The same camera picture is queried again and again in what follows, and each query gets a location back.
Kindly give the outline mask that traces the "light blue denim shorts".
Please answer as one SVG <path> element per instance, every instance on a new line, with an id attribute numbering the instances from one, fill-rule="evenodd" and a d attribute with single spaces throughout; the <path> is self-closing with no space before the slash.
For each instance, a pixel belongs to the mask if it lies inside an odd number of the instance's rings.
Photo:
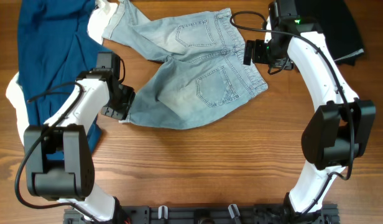
<path id="1" fill-rule="evenodd" d="M 121 1 L 103 36 L 160 62 L 137 92 L 126 121 L 191 129 L 221 119 L 267 90 L 255 65 L 245 65 L 245 41 L 231 10 L 150 20 Z"/>

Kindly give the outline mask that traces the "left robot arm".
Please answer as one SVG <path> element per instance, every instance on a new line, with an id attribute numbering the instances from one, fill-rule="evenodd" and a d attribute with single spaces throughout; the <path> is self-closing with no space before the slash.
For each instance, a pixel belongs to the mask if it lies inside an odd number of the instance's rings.
<path id="1" fill-rule="evenodd" d="M 23 205 L 36 209 L 20 193 L 20 177 L 26 174 L 27 190 L 49 200 L 45 209 L 71 206 L 87 223 L 130 223 L 130 216 L 116 197 L 95 183 L 95 168 L 87 133 L 99 113 L 126 119 L 135 98 L 123 85 L 125 66 L 113 52 L 100 52 L 95 68 L 81 72 L 62 107 L 41 126 L 24 132 L 25 156 L 15 180 L 15 193 Z"/>

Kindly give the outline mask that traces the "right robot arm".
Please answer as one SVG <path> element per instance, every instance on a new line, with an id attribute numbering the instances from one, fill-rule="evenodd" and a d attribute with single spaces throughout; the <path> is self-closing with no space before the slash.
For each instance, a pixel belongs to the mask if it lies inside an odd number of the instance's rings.
<path id="1" fill-rule="evenodd" d="M 335 204 L 324 197 L 336 179 L 348 180 L 366 149 L 376 108 L 349 87 L 326 43 L 320 23 L 302 14 L 297 1 L 274 1 L 262 26 L 263 40 L 246 44 L 244 63 L 263 63 L 269 73 L 297 68 L 310 93 L 314 115 L 301 147 L 305 157 L 295 187 L 281 204 L 228 208 L 234 223 L 339 223 Z"/>

